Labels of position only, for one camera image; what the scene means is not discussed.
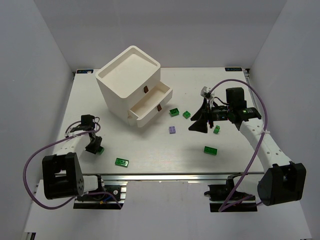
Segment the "small green lego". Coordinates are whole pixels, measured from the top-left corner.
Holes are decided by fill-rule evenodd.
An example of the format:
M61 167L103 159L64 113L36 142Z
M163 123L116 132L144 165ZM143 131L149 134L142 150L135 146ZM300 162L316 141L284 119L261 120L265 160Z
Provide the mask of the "small green lego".
M213 133L214 134L218 134L220 132L220 126L219 125L216 125L214 130L213 130Z

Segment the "white three-drawer cabinet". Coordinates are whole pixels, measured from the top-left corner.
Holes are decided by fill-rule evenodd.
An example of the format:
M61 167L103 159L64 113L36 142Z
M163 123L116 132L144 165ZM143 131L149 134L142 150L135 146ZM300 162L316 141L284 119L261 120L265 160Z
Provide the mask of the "white three-drawer cabinet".
M158 84L160 68L158 61L131 45L99 69L95 77L108 110L129 125L128 110Z

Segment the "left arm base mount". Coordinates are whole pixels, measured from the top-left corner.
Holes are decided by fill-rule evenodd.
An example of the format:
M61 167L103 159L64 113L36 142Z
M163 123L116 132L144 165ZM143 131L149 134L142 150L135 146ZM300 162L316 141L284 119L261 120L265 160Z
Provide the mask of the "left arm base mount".
M76 210L120 210L126 199L127 181L97 175L98 188L75 198Z

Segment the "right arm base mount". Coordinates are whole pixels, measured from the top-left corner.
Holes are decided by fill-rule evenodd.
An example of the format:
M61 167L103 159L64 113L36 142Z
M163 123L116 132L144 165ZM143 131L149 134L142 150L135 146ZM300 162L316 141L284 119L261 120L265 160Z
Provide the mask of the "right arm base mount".
M209 207L211 213L218 213L219 208L222 206L229 193L235 187L234 178L240 177L241 174L229 175L224 184L211 184L208 185L208 190L204 192L204 196L209 197ZM256 203L256 197L241 191L235 191L231 198L228 200L228 204L232 204L229 208L223 212L227 213L244 213L244 212L257 212L258 206Z

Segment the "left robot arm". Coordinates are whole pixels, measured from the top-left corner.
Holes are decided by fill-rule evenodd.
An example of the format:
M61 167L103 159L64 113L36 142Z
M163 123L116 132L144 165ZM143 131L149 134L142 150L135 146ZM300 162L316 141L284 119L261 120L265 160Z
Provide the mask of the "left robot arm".
M79 197L103 190L101 176L83 175L79 157L83 152L98 154L103 151L102 137L94 133L73 136L54 155L42 160L44 195L48 200Z

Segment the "green three-hole lego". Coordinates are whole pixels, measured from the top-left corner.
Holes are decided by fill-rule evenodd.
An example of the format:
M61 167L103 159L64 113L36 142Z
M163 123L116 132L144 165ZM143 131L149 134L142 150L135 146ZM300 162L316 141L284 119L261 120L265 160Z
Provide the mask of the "green three-hole lego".
M118 167L127 168L129 166L129 163L130 163L129 160L127 159L116 158L114 164Z
M205 146L203 152L205 154L216 156L217 153L218 153L218 150L216 148L213 148L213 147Z

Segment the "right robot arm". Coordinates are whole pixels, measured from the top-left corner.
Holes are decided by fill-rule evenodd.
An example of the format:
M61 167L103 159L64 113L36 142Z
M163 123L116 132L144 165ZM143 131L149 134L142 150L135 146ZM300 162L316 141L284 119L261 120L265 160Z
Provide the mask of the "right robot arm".
M257 184L258 197L266 206L299 201L302 198L307 170L302 163L294 163L286 156L265 129L266 116L255 107L248 107L244 89L226 89L226 102L217 105L213 91L204 87L203 102L191 117L190 131L207 133L214 122L230 121L247 139L259 158L264 176Z

